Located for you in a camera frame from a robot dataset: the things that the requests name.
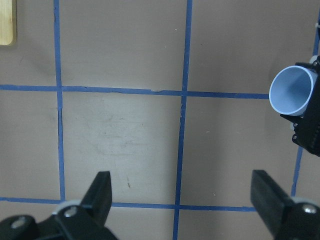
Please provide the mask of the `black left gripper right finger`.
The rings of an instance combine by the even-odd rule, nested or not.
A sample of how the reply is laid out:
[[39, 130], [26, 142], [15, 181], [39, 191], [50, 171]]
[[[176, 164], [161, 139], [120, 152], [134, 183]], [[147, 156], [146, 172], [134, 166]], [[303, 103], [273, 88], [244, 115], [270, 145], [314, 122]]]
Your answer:
[[253, 170], [250, 201], [274, 240], [318, 240], [320, 205], [289, 196], [264, 170]]

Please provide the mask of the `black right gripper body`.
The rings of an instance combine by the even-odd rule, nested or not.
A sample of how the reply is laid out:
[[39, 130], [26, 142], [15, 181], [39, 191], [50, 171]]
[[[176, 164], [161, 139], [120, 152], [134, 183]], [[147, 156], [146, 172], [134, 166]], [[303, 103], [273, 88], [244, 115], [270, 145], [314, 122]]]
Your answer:
[[292, 142], [312, 155], [320, 155], [320, 77], [316, 78], [303, 116], [280, 115], [293, 124]]

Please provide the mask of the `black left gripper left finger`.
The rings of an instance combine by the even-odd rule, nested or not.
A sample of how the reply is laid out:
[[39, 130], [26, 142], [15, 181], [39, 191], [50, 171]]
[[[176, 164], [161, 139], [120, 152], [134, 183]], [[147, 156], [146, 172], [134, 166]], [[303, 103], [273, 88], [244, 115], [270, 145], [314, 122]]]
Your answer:
[[100, 171], [80, 203], [60, 209], [54, 220], [65, 240], [111, 240], [112, 232], [105, 227], [111, 205], [111, 174]]

